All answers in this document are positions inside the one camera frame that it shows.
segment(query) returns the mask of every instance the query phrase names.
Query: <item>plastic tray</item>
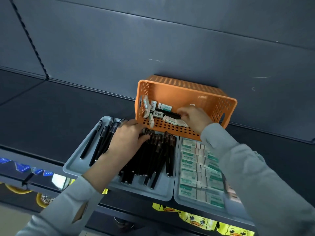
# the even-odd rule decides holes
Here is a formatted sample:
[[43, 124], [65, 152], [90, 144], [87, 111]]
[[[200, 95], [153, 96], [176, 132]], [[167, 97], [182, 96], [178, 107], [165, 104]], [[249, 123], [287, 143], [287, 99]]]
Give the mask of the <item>plastic tray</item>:
[[[184, 138], [182, 137], [179, 138], [179, 146], [181, 146], [183, 139]], [[230, 200], [226, 192], [220, 192], [220, 195], [224, 200], [224, 209], [216, 206], [211, 206], [207, 203], [203, 203], [197, 200], [189, 199], [187, 197], [179, 196], [178, 189], [180, 180], [180, 159], [181, 152], [178, 151], [174, 186], [174, 199], [178, 204], [254, 226], [252, 218], [247, 214], [244, 206], [239, 202]]]
[[[101, 129], [104, 126], [107, 126], [107, 124], [111, 121], [111, 119], [112, 118], [108, 117], [108, 116], [101, 118], [101, 120], [103, 121], [103, 125], [100, 128], [100, 130], [97, 132], [97, 135], [95, 136], [95, 139], [92, 142], [91, 147], [90, 147], [89, 151], [87, 152], [86, 157], [84, 159], [80, 159], [81, 152], [83, 151], [85, 145], [87, 144], [87, 142], [89, 140], [89, 136], [92, 134], [96, 125], [90, 131], [90, 133], [86, 136], [86, 138], [83, 140], [83, 142], [78, 146], [78, 148], [71, 155], [71, 157], [68, 159], [68, 161], [65, 163], [65, 165], [63, 166], [64, 172], [75, 175], [75, 176], [80, 176], [88, 170], [89, 163], [91, 161], [94, 149], [97, 145], [98, 138], [101, 134]], [[174, 162], [177, 162], [176, 157], [178, 155], [178, 143], [179, 143], [179, 137], [176, 136], [176, 146], [175, 146], [176, 152], [175, 152], [175, 161]], [[153, 179], [151, 179], [148, 182], [147, 186], [143, 185], [144, 179], [145, 179], [145, 177], [143, 177], [143, 176], [135, 176], [133, 181], [132, 181], [132, 184], [126, 185], [126, 184], [122, 184], [120, 182], [121, 181], [120, 177], [115, 176], [114, 179], [109, 183], [108, 187], [126, 190], [126, 191], [129, 191], [132, 193], [144, 195], [144, 196], [151, 197], [151, 198], [158, 199], [158, 200], [162, 200], [162, 201], [171, 200], [171, 198], [173, 197], [175, 177], [168, 177], [167, 176], [165, 165], [164, 165], [164, 168], [160, 174], [160, 177], [157, 181], [157, 184], [156, 184], [154, 190], [151, 190], [149, 187], [151, 185], [151, 182], [153, 181]]]
[[[148, 96], [149, 101], [154, 100], [172, 106], [172, 112], [176, 112], [180, 107], [193, 104], [202, 108], [214, 122], [222, 121], [221, 126], [223, 128], [226, 128], [229, 124], [231, 115], [237, 105], [236, 99], [228, 97], [219, 88], [151, 75], [146, 80], [139, 81], [135, 101], [136, 119], [144, 124], [148, 123], [143, 118], [145, 108], [142, 98], [145, 95]], [[173, 135], [200, 141], [200, 136], [190, 127], [174, 126], [159, 118], [155, 118], [154, 121], [155, 126], [152, 130], [168, 131]]]

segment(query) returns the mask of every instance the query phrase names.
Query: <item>scratch on panel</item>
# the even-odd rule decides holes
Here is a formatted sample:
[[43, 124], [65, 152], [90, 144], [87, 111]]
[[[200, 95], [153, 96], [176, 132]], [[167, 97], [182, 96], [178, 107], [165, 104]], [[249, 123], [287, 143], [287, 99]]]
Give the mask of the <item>scratch on panel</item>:
[[148, 59], [148, 60], [154, 60], [154, 61], [158, 61], [160, 63], [163, 63], [163, 60], [157, 60], [157, 59]]
[[269, 76], [269, 77], [251, 77], [251, 78], [271, 78], [271, 76]]

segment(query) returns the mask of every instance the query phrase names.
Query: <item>beige floor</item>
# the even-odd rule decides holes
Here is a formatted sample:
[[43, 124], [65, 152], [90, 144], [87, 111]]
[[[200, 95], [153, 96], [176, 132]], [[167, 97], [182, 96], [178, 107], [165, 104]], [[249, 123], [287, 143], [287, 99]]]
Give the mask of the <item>beige floor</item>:
[[[15, 234], [21, 230], [30, 219], [31, 215], [29, 214], [0, 206], [0, 235], [15, 236]], [[82, 231], [80, 236], [97, 235]]]

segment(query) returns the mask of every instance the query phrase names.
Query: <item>light blue sleeve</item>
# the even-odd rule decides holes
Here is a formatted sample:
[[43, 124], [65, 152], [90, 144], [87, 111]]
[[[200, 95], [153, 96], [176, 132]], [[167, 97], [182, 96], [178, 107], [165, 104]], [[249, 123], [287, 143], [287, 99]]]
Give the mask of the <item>light blue sleeve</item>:
[[[77, 236], [81, 233], [103, 195], [80, 176], [16, 236]], [[82, 218], [73, 223], [80, 207], [87, 206]]]
[[260, 236], [315, 235], [314, 207], [270, 169], [262, 156], [239, 144], [218, 123], [207, 126], [201, 140], [219, 159], [221, 171]]

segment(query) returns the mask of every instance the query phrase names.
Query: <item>pile of black pens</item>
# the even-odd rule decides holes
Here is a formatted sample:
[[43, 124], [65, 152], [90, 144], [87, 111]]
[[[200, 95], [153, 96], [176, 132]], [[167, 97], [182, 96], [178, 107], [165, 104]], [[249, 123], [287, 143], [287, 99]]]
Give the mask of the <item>pile of black pens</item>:
[[132, 184], [134, 176], [145, 176], [143, 185], [146, 186], [153, 178], [151, 189], [154, 189], [157, 180], [166, 164], [166, 174], [173, 177], [176, 137], [167, 131], [162, 134], [155, 134], [153, 130], [144, 129], [143, 134], [150, 135], [134, 157], [119, 172], [121, 182]]
[[[113, 138], [114, 133], [116, 132], [117, 127], [119, 127], [120, 122], [115, 122], [114, 123], [114, 119], [112, 119], [111, 122], [108, 123], [107, 126], [102, 128], [102, 132], [100, 134], [100, 138], [98, 139], [96, 148], [94, 150], [93, 156], [91, 158], [89, 167], [91, 167], [100, 157], [100, 155], [102, 155], [103, 153], [105, 153], [108, 150], [109, 144]], [[101, 129], [103, 125], [103, 121], [99, 121], [99, 123], [97, 124], [95, 130], [93, 131], [93, 133], [91, 134], [91, 137], [89, 138], [89, 141], [87, 143], [87, 145], [85, 146], [80, 158], [84, 159], [86, 156], [87, 151], [89, 150], [93, 139], [95, 138], [97, 132]]]

